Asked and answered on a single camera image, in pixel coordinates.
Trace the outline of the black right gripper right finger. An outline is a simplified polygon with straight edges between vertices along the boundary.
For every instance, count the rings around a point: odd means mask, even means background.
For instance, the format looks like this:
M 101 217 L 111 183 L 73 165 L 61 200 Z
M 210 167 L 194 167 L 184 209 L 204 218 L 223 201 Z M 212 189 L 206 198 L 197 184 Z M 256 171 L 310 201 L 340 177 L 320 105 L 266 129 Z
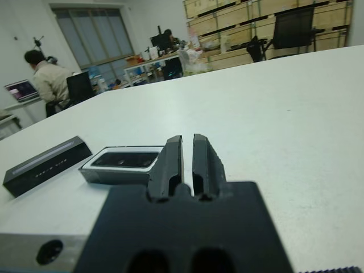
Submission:
M 226 182 L 224 165 L 209 139 L 194 134 L 192 158 L 193 190 L 199 199 L 215 199 Z

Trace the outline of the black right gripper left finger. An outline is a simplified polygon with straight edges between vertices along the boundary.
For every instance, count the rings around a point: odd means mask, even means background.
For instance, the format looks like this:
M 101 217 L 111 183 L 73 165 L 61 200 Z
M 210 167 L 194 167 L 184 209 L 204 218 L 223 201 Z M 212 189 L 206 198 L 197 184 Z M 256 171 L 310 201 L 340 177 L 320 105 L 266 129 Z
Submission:
M 190 187 L 184 183 L 183 139 L 169 138 L 150 170 L 147 186 L 149 199 L 190 198 Z

